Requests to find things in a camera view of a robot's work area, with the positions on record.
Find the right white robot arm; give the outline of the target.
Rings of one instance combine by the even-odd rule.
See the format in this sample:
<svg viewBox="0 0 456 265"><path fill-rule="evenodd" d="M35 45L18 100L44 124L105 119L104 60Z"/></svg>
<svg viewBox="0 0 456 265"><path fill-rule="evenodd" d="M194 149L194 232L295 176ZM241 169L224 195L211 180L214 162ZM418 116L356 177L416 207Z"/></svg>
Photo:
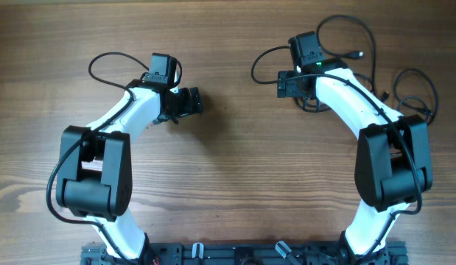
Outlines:
<svg viewBox="0 0 456 265"><path fill-rule="evenodd" d="M401 215L416 215L433 174L427 123L403 116L360 84L341 60L325 58L314 32L288 41L294 69L278 74L278 97L327 105L357 137L354 182L361 201L344 232L352 261L366 262L385 247Z"/></svg>

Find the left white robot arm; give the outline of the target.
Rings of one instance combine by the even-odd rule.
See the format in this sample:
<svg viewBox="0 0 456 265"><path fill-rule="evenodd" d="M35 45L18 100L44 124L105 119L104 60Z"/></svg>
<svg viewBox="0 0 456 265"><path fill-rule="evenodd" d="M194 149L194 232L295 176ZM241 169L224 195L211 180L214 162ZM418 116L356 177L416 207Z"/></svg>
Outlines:
<svg viewBox="0 0 456 265"><path fill-rule="evenodd" d="M154 53L144 73L122 86L124 96L85 127L69 126L46 187L49 212L62 222L90 225L112 264L159 264L161 259L128 208L133 190L131 144L150 125L203 112L197 88L179 88L182 65Z"/></svg>

